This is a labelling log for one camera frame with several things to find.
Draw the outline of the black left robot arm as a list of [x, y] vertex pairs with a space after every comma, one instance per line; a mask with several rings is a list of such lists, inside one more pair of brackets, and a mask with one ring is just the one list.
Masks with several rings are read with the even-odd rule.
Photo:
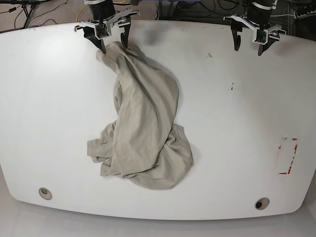
[[280, 32], [286, 32], [279, 24], [272, 25], [270, 18], [276, 9], [276, 0], [249, 0], [247, 11], [243, 15], [234, 14], [223, 17], [230, 20], [230, 27], [234, 41], [234, 50], [238, 51], [241, 45], [243, 27], [252, 31], [252, 42], [259, 45], [258, 56], [268, 50], [275, 42], [280, 40]]

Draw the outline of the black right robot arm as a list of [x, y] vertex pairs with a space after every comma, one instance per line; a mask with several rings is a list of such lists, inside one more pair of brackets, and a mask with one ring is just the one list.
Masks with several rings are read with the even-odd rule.
[[92, 20], [81, 21], [74, 27], [74, 31], [83, 30], [84, 38], [92, 42], [99, 50], [106, 53], [104, 38], [112, 35], [112, 28], [121, 28], [120, 42], [123, 48], [128, 48], [128, 38], [131, 27], [131, 16], [139, 13], [136, 9], [122, 12], [115, 10], [111, 0], [85, 0], [84, 4], [92, 13]]

